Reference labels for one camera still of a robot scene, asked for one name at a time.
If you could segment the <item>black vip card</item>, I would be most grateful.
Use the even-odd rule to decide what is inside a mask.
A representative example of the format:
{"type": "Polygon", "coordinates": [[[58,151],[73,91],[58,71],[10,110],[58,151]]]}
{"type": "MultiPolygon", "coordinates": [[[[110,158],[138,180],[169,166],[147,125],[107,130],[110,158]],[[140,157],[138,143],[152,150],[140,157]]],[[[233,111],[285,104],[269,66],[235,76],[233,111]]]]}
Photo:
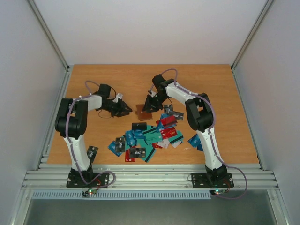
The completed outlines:
{"type": "Polygon", "coordinates": [[[169,114],[171,116],[174,116],[177,120],[183,120],[184,119],[184,113],[183,112],[170,111],[169,114]]]}
{"type": "Polygon", "coordinates": [[[98,152],[98,147],[95,147],[95,146],[89,146],[88,147],[87,156],[88,156],[91,163],[94,162],[94,159],[96,157],[97,152],[98,152]]]}
{"type": "Polygon", "coordinates": [[[130,158],[144,158],[146,157],[146,148],[130,148],[130,158]]]}
{"type": "Polygon", "coordinates": [[[116,152],[123,153],[126,151],[126,139],[125,137],[117,137],[116,140],[116,152]]]}

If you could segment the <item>black plain card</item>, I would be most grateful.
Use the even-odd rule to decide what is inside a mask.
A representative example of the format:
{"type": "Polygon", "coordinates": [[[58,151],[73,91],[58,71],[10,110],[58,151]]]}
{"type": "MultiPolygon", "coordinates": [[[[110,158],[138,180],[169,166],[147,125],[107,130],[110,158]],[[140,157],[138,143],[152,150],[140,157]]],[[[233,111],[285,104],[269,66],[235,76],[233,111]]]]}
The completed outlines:
{"type": "Polygon", "coordinates": [[[147,123],[146,122],[136,122],[132,123],[132,130],[146,130],[147,129],[147,123]]]}

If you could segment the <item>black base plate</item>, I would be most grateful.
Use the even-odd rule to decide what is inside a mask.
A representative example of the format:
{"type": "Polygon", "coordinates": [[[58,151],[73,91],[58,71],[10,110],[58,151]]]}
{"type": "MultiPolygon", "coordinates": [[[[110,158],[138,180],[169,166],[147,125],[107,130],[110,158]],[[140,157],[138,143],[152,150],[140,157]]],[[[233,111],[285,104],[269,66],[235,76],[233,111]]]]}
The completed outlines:
{"type": "Polygon", "coordinates": [[[82,171],[82,177],[79,174],[79,171],[71,169],[68,178],[66,187],[67,188],[90,188],[97,186],[105,186],[109,181],[109,173],[96,173],[92,169],[87,171],[82,171]]]}
{"type": "Polygon", "coordinates": [[[193,188],[233,188],[234,182],[232,174],[227,172],[218,178],[209,178],[207,173],[195,172],[189,178],[193,188]]]}

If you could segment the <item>blue card left edge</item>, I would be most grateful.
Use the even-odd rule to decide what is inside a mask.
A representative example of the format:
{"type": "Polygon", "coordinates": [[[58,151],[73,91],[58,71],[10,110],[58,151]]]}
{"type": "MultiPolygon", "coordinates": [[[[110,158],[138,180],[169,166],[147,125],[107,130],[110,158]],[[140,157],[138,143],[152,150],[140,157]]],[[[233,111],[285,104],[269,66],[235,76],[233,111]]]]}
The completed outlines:
{"type": "Polygon", "coordinates": [[[114,154],[116,155],[117,157],[119,157],[122,152],[117,152],[116,151],[116,142],[115,141],[112,141],[109,145],[108,145],[108,149],[114,154]]]}

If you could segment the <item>teal card pile bottom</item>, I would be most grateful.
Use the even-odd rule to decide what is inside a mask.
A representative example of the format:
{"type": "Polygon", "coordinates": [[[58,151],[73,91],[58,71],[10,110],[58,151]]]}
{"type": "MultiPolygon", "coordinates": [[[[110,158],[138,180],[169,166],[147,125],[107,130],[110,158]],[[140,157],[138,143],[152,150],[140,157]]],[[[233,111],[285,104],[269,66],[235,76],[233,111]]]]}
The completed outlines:
{"type": "Polygon", "coordinates": [[[147,125],[147,129],[141,132],[136,131],[135,136],[140,141],[141,146],[152,146],[155,149],[168,148],[169,145],[176,148],[183,142],[183,134],[177,131],[177,135],[168,139],[163,139],[160,133],[165,128],[147,125]]]}

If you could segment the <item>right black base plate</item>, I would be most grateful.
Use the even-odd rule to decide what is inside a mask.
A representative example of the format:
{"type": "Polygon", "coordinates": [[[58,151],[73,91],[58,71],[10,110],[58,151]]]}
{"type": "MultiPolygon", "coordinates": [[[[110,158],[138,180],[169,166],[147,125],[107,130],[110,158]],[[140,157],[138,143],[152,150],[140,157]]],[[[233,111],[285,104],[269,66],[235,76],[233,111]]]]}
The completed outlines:
{"type": "Polygon", "coordinates": [[[233,188],[234,182],[232,174],[227,172],[218,178],[209,178],[207,173],[195,172],[189,178],[193,188],[233,188]]]}

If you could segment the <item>blue card pile centre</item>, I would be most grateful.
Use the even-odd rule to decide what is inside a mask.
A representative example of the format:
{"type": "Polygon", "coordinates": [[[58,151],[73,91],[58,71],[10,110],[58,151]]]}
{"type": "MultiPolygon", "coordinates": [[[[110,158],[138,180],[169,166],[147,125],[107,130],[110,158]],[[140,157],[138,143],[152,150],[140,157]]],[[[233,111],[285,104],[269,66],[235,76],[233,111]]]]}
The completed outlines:
{"type": "Polygon", "coordinates": [[[136,146],[137,140],[136,140],[133,130],[129,130],[129,131],[125,132],[125,139],[126,139],[127,145],[136,146]]]}

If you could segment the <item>red gold VIP card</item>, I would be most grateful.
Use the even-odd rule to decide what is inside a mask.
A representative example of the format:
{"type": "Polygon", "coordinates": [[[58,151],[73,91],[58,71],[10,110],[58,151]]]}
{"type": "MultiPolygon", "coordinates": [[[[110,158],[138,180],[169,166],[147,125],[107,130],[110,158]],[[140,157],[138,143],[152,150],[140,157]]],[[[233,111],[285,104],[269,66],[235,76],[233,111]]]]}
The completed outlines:
{"type": "Polygon", "coordinates": [[[177,131],[174,127],[163,129],[160,133],[163,139],[168,139],[177,135],[177,131]]]}

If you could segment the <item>dark red card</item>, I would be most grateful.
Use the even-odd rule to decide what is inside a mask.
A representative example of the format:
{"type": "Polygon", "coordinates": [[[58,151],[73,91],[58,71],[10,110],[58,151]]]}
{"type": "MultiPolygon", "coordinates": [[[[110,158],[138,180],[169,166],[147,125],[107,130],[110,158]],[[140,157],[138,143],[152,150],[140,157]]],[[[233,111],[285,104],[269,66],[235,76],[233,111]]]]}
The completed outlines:
{"type": "Polygon", "coordinates": [[[174,116],[168,116],[166,118],[163,118],[159,121],[159,124],[161,124],[164,128],[176,126],[177,120],[174,116]]]}

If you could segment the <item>controller board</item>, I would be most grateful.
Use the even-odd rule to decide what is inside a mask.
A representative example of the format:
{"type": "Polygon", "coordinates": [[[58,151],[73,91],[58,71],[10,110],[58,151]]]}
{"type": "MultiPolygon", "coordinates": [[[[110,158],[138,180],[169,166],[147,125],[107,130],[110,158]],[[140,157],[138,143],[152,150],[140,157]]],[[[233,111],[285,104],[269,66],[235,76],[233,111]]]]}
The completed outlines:
{"type": "Polygon", "coordinates": [[[224,195],[228,192],[228,190],[225,190],[225,189],[214,189],[214,190],[211,190],[210,193],[212,195],[224,195]]]}
{"type": "Polygon", "coordinates": [[[86,191],[82,191],[82,197],[89,197],[92,195],[95,195],[98,191],[95,189],[90,189],[90,190],[86,190],[86,191]]]}

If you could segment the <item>aluminium frame rails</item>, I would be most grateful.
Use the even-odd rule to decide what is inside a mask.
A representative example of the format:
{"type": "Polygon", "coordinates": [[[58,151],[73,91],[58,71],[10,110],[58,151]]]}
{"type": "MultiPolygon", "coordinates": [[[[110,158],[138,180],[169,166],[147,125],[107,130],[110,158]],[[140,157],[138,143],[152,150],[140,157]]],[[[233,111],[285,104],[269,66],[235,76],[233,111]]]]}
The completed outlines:
{"type": "MultiPolygon", "coordinates": [[[[232,174],[234,190],[278,189],[274,172],[263,171],[258,164],[237,165],[242,171],[228,169],[232,174]]],[[[190,174],[204,172],[204,165],[95,165],[96,172],[112,171],[116,181],[110,190],[158,190],[158,189],[192,189],[190,174]]],[[[37,170],[27,171],[22,183],[24,188],[63,189],[66,187],[68,165],[40,164],[37,170]]]]}

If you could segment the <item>black VIP card top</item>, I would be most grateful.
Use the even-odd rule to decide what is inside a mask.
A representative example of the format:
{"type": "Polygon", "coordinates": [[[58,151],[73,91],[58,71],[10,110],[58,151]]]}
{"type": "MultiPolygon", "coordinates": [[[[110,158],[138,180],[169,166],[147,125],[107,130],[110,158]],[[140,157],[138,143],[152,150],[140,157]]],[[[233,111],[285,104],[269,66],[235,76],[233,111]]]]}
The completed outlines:
{"type": "Polygon", "coordinates": [[[170,111],[169,114],[171,116],[174,116],[177,120],[183,120],[184,119],[184,113],[183,112],[170,111]]]}

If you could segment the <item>blue card right upper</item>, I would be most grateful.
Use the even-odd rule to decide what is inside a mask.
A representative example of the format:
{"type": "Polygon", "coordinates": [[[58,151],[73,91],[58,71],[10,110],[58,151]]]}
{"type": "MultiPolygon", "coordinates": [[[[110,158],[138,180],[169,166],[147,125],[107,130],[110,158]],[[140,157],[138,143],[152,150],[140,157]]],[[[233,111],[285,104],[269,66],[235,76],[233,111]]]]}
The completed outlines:
{"type": "Polygon", "coordinates": [[[188,140],[188,143],[193,147],[197,148],[201,144],[201,140],[198,136],[198,134],[194,135],[188,140]]]}

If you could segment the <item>brown leather card holder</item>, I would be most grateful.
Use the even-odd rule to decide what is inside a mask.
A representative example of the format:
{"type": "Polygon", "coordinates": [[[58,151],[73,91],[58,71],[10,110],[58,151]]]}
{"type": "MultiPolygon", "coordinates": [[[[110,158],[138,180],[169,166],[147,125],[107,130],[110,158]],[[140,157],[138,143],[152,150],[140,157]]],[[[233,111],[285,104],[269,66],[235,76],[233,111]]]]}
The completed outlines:
{"type": "Polygon", "coordinates": [[[139,121],[151,120],[152,119],[152,113],[143,111],[143,107],[144,107],[143,104],[137,104],[136,105],[135,113],[138,117],[138,120],[139,121]]]}

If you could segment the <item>black VIP card bottom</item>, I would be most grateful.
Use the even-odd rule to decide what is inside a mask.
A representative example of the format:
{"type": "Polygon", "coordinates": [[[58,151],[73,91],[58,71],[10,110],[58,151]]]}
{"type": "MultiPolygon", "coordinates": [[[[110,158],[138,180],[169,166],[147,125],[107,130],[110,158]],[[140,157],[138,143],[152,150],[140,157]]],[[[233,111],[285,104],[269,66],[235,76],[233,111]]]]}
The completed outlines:
{"type": "Polygon", "coordinates": [[[146,157],[146,148],[130,148],[130,158],[144,158],[146,157]]]}

